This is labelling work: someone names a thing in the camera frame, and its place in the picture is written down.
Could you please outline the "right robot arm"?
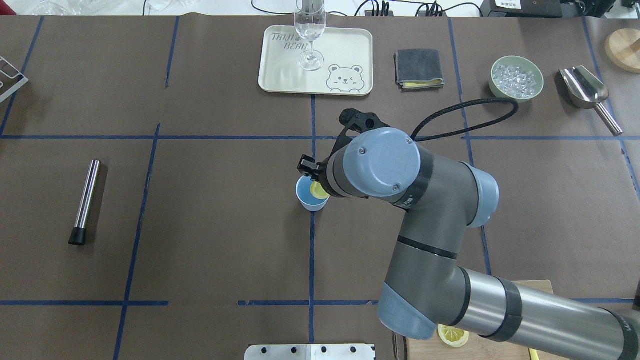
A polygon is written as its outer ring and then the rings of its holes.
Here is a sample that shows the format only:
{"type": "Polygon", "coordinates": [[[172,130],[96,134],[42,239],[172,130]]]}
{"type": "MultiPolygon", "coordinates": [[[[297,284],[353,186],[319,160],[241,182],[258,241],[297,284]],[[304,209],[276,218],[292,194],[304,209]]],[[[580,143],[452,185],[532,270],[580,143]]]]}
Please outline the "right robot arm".
{"type": "Polygon", "coordinates": [[[637,360],[639,312],[602,309],[457,265],[468,228],[496,211],[485,171],[439,156],[372,112],[346,109],[329,157],[298,171],[334,198],[374,198],[404,210],[378,303],[394,333],[428,340],[438,325],[572,360],[637,360]]]}

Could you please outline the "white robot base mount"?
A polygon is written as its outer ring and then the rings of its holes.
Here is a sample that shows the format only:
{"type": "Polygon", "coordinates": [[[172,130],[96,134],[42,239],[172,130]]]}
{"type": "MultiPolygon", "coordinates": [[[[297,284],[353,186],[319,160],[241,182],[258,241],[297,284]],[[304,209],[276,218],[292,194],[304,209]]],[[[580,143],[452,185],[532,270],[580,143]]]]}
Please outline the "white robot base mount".
{"type": "Polygon", "coordinates": [[[254,344],[245,360],[375,360],[375,346],[366,343],[254,344]]]}

